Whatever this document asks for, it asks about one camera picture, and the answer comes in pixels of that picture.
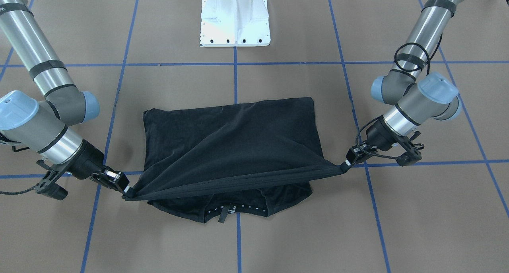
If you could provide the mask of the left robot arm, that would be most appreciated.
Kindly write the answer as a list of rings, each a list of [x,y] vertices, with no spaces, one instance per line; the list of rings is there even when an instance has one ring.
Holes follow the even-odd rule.
[[[389,111],[374,118],[361,129],[355,145],[340,165],[344,172],[370,157],[383,157],[395,144],[404,153],[392,159],[400,166],[413,165],[422,159],[423,144],[415,144],[416,131],[428,119],[448,121],[460,113],[459,91],[447,78],[430,72],[431,57],[441,42],[447,23],[464,0],[427,0],[406,43],[393,57],[393,66],[385,76],[371,85],[371,96],[390,106]]]

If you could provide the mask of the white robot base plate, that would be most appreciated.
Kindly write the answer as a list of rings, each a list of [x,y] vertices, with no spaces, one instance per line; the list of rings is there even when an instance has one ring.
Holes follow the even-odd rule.
[[[271,43],[268,19],[240,19],[238,14],[224,20],[206,18],[201,2],[200,47],[263,47]]]

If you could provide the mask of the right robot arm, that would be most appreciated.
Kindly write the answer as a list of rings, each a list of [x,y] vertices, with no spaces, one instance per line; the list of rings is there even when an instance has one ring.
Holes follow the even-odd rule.
[[[1,99],[1,143],[40,154],[46,174],[31,189],[63,200],[68,192],[57,184],[64,173],[89,179],[127,197],[135,192],[126,175],[106,166],[104,154],[76,133],[72,126],[98,117],[100,105],[71,79],[28,7],[28,0],[1,0],[1,29],[27,68],[42,95],[36,101],[15,90]]]

